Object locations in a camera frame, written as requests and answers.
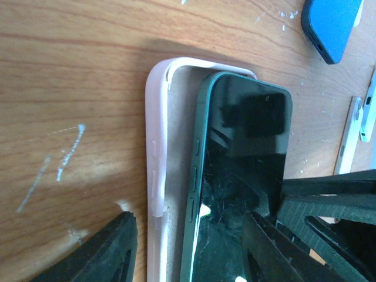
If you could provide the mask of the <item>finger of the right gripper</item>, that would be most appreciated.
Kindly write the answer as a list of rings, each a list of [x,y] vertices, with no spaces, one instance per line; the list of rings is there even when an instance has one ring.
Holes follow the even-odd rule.
[[[343,281],[375,280],[375,171],[256,188],[257,213]]]

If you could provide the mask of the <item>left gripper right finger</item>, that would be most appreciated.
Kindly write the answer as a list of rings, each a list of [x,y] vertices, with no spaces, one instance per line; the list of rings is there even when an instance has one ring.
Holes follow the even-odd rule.
[[[246,213],[242,247],[247,281],[343,281],[257,213]]]

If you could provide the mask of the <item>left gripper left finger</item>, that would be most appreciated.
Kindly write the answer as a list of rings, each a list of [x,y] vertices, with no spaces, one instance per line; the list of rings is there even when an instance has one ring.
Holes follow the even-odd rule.
[[[124,211],[32,281],[132,281],[136,253],[136,218]]]

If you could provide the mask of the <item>white phone black screen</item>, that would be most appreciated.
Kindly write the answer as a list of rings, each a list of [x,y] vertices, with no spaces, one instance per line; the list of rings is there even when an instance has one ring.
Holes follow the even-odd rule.
[[[334,175],[346,174],[351,171],[351,166],[359,139],[362,118],[362,100],[358,96],[353,96],[338,151]]]

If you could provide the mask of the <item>pink phone case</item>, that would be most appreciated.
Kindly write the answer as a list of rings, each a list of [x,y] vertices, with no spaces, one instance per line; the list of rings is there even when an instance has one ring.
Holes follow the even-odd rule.
[[[254,72],[190,57],[158,62],[145,86],[147,280],[178,281],[197,94],[211,73]]]

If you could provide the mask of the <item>pale blue phone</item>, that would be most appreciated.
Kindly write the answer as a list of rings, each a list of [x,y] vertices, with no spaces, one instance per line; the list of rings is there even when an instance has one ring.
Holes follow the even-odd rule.
[[[363,106],[363,119],[360,129],[360,139],[362,142],[371,140],[372,131],[375,125],[375,69],[373,70],[367,95]]]

